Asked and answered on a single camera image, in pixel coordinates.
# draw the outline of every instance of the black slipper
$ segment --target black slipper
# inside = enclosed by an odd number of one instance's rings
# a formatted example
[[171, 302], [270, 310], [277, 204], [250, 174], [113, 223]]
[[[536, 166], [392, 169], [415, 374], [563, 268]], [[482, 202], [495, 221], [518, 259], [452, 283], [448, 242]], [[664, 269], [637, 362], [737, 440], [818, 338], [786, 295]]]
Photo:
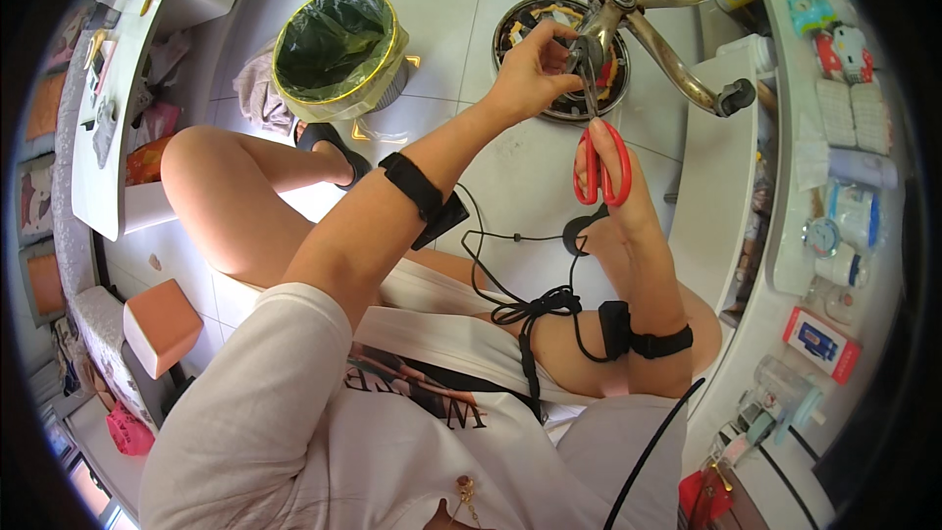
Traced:
[[295, 142], [295, 147], [304, 151], [311, 151], [314, 144], [323, 140], [334, 144], [340, 150], [340, 153], [344, 155], [344, 158], [350, 162], [350, 165], [353, 166], [353, 181], [345, 186], [338, 184], [337, 188], [341, 191], [352, 189], [354, 184], [359, 183], [360, 179], [373, 169], [373, 164], [369, 163], [369, 160], [347, 147], [347, 144], [344, 144], [344, 140], [341, 139], [340, 134], [330, 123], [308, 123], [298, 141]]
[[589, 256], [588, 252], [579, 250], [583, 245], [583, 241], [577, 240], [576, 238], [580, 231], [585, 230], [603, 217], [608, 217], [608, 206], [605, 203], [602, 203], [602, 205], [595, 210], [595, 213], [591, 215], [583, 215], [582, 217], [571, 219], [569, 223], [566, 224], [566, 227], [562, 229], [562, 245], [566, 247], [566, 251], [573, 256]]

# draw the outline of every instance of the trash can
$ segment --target trash can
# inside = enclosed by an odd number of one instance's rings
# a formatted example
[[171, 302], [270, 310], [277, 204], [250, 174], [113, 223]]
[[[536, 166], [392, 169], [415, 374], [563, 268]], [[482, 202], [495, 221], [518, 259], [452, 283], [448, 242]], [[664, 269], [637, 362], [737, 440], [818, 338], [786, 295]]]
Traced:
[[300, 119], [351, 119], [405, 88], [408, 42], [389, 0], [309, 0], [278, 34], [272, 76]]

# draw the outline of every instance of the black armband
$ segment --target black armband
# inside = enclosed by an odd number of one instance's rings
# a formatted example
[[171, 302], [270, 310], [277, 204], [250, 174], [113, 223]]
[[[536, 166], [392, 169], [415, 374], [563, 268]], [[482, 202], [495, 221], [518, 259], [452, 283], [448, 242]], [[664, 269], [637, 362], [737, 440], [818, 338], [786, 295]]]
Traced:
[[393, 152], [380, 161], [386, 171], [386, 180], [395, 185], [418, 207], [419, 219], [427, 225], [412, 244], [413, 250], [425, 247], [430, 241], [465, 221], [465, 204], [454, 192], [442, 204], [442, 192], [435, 188], [413, 161], [399, 152]]
[[629, 349], [645, 359], [659, 359], [693, 345], [693, 331], [689, 324], [670, 336], [636, 334], [631, 329], [631, 313], [625, 301], [606, 301], [598, 308], [598, 319], [602, 324], [602, 340], [609, 360], [617, 359]]

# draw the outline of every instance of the woman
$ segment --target woman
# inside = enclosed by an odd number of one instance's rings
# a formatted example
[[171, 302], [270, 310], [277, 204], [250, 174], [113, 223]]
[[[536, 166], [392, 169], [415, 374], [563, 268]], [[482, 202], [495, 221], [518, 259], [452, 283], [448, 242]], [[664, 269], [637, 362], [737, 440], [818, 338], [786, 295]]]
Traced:
[[[507, 54], [487, 97], [402, 150], [444, 198], [501, 131], [581, 88], [562, 73], [554, 35], [575, 33], [542, 22]], [[610, 138], [597, 120], [591, 131], [617, 189]], [[142, 527], [601, 528], [720, 340], [716, 317], [677, 283], [634, 153], [628, 200], [586, 222], [584, 251], [630, 304], [636, 333], [690, 324], [693, 345], [599, 363], [578, 349], [571, 317], [545, 315], [531, 334], [546, 401], [537, 420], [519, 324], [492, 324], [492, 306], [468, 300], [464, 259], [402, 260], [426, 225], [417, 205], [382, 170], [360, 180], [358, 160], [328, 142], [302, 152], [193, 128], [167, 148], [164, 186], [197, 247], [217, 270], [267, 290], [165, 421], [144, 473]], [[356, 188], [312, 229], [275, 190], [317, 181]], [[375, 307], [381, 285], [384, 300], [396, 296], [391, 282], [451, 295], [466, 314]], [[587, 351], [605, 356], [598, 314], [581, 312], [578, 324]], [[685, 415], [614, 527], [675, 527]], [[567, 420], [554, 445], [548, 428]]]

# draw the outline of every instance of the pink plastic bag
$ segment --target pink plastic bag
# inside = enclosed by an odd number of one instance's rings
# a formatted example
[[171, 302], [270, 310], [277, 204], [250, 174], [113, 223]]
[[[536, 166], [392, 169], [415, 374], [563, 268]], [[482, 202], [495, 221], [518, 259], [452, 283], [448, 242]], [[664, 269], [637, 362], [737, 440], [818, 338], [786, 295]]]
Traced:
[[122, 454], [138, 456], [151, 452], [154, 434], [122, 402], [119, 401], [105, 419], [111, 439]]

